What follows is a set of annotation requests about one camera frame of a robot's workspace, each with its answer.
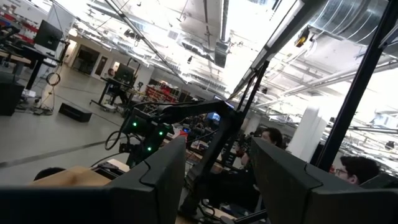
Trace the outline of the black rig frame pole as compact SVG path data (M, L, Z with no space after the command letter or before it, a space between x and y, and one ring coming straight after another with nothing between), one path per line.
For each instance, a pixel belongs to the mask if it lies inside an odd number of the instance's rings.
M398 36L397 20L398 0L389 0L318 158L317 167L325 172L330 171L381 54Z

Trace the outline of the red storage shelf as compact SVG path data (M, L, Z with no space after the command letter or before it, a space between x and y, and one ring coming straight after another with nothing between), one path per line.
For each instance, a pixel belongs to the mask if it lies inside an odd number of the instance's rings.
M172 88L166 83L158 83L156 85L147 85L146 97L156 102L170 102L176 103L178 101L178 89Z

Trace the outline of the black cabinet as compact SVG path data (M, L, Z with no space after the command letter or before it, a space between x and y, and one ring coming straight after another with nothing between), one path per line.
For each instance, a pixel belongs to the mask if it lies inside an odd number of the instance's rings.
M9 72L0 72L0 116L12 116L19 103L24 85L19 77Z

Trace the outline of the black computer monitor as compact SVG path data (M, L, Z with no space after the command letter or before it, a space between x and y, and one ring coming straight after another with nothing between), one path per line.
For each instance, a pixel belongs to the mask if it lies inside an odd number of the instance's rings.
M45 20L42 20L40 27L34 37L34 43L41 45L49 50L56 51L58 45L63 37L63 32L51 25Z
M133 81L133 78L134 78L134 69L127 65L119 64L114 79L116 79L119 82L131 83Z

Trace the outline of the silver ventilation duct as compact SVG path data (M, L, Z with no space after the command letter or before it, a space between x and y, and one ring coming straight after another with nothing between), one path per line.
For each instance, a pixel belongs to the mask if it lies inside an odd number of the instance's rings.
M324 34L369 45L388 0L327 0L308 24Z

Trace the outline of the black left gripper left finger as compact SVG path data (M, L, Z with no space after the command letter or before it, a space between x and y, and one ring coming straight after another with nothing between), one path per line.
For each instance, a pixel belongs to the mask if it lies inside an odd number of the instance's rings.
M104 186L0 188L0 224L174 224L185 156L179 136Z

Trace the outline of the rig light bar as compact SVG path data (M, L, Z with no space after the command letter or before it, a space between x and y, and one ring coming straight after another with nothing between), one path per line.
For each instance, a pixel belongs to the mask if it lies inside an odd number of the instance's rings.
M238 95L264 62L271 61L275 54L308 22L322 2L323 0L320 3L317 0L287 0L288 10L281 19L275 22L277 26L271 29L272 34L230 94L229 100Z

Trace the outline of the black standing desk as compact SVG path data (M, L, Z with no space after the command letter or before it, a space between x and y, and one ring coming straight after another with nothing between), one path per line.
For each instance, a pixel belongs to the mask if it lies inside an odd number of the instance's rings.
M120 86L121 89L125 91L127 95L127 92L133 91L132 85L130 83L119 82L114 78L101 78L101 80L105 81L105 86L100 94L100 97L98 100L90 100L89 105L95 104L100 108L104 109L105 111L109 110L108 105L117 106L123 109L127 108L129 102L131 101L131 97L127 97L128 98L127 104L124 105L122 104L122 101L119 97L114 97L112 93L108 92L108 88L110 85ZM104 103L104 98L106 95L110 96L110 102L108 103Z

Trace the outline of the person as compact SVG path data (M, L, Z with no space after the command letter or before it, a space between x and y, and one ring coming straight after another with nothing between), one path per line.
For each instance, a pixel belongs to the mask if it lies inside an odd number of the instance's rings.
M115 72L112 68L108 69L108 77L114 78ZM121 89L120 86L110 85L108 88L108 92L112 93L114 97L119 97L122 101L122 104L126 105L128 98L126 92Z
M361 185L380 174L376 161L366 157L342 156L340 162L335 175L351 184Z
M242 153L241 156L241 165L246 167L249 165L249 154L250 154L250 147L252 138L261 138L278 148L285 150L285 145L283 143L283 135L277 128L258 128L253 135L247 140L247 147L245 150L240 150Z

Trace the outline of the black office desk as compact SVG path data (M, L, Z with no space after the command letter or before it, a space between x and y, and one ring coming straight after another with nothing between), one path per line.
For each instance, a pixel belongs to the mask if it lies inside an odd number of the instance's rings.
M45 54L34 47L29 47L26 45L22 45L21 47L17 47L12 44L0 44L0 50L6 53L5 58L10 58L11 55L15 55L16 57L26 58L29 60L29 64L34 64L33 72L29 78L28 84L26 85L26 89L31 90L35 79L39 73L39 69L41 65L44 63L45 59L49 59L54 61L57 65L62 63L61 60L49 55ZM0 71L0 85L3 84L14 84L16 83L16 74L11 75L7 72Z

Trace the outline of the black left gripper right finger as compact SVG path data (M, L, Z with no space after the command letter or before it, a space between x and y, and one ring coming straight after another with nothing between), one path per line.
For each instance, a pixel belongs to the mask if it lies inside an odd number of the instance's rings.
M364 189L261 139L250 158L272 224L398 224L398 189Z

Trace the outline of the black floor box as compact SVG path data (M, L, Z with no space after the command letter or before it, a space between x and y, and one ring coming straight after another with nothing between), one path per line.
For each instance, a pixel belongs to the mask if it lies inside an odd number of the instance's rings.
M88 123L92 116L92 112L68 103L62 103L58 112L80 123Z

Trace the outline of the black metal table frame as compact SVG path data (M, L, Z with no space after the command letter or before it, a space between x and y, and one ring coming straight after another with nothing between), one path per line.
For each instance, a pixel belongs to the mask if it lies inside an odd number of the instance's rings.
M96 172L103 177L114 180L115 178L125 174L129 171L129 167L116 159L110 159L105 162L101 162L91 167L93 172Z

